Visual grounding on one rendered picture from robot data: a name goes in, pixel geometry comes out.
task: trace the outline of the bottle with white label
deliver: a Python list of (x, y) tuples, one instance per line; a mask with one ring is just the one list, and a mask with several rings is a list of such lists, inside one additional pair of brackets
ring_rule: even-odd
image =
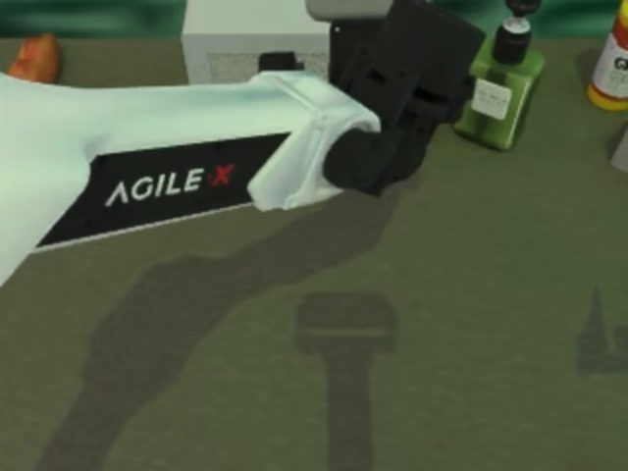
[(545, 67), (544, 56), (529, 48), (532, 28), (526, 20), (541, 0), (506, 4), (513, 15), (485, 42), (471, 66), (475, 92), (453, 126), (458, 134), (496, 150), (508, 150), (516, 142)]
[(621, 3), (587, 87), (587, 96), (603, 110), (628, 110), (628, 0)]

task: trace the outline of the tabletop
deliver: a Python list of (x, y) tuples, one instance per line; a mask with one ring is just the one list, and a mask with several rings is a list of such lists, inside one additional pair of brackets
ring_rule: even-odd
[[(443, 127), (380, 199), (29, 257), (0, 291), (0, 469), (628, 469), (626, 116), (585, 97), (601, 45), (535, 43), (512, 151)], [(62, 47), (63, 84), (185, 83), (175, 39)]]

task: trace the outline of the white box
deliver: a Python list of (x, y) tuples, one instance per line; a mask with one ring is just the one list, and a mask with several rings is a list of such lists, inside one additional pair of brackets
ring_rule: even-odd
[(306, 0), (187, 0), (182, 47), (188, 80), (248, 79), (264, 52), (321, 57), (329, 51), (329, 28), (309, 16)]

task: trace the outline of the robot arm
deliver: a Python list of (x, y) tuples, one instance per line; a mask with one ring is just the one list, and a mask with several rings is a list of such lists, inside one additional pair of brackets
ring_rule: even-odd
[(380, 194), (416, 171), (467, 99), (483, 39), (425, 2), (395, 0), (360, 42), (336, 39), (350, 53), (332, 58), (332, 82), (290, 70), (78, 89), (0, 75), (0, 287), (37, 248), (249, 203)]

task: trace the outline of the green background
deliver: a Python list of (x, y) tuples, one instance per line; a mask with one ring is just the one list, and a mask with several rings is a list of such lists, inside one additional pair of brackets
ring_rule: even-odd
[[(490, 31), (507, 15), (502, 0), (434, 3)], [(539, 37), (606, 35), (619, 3), (545, 0), (534, 18), (535, 31)], [(0, 0), (0, 36), (26, 36), (43, 30), (64, 37), (180, 35), (184, 11), (184, 0)]]
[[(0, 42), (0, 65), (19, 44)], [(601, 45), (537, 41), (548, 65), (511, 152), (443, 128), (420, 175), (379, 200), (30, 257), (0, 291), (0, 469), (363, 471), (342, 460), (370, 453), (381, 471), (628, 469), (626, 342), (577, 347), (595, 286), (602, 336), (628, 324), (628, 177), (608, 164), (625, 115), (584, 95)], [(174, 39), (62, 47), (64, 84), (186, 82)], [(348, 412), (328, 423), (328, 401), (350, 411), (369, 389), (327, 398), (295, 316), (313, 292), (323, 315), (355, 291), (354, 323), (398, 327), (368, 370), (371, 437), (328, 466), (328, 437), (356, 433)], [(355, 357), (356, 330), (324, 347), (334, 361)]]

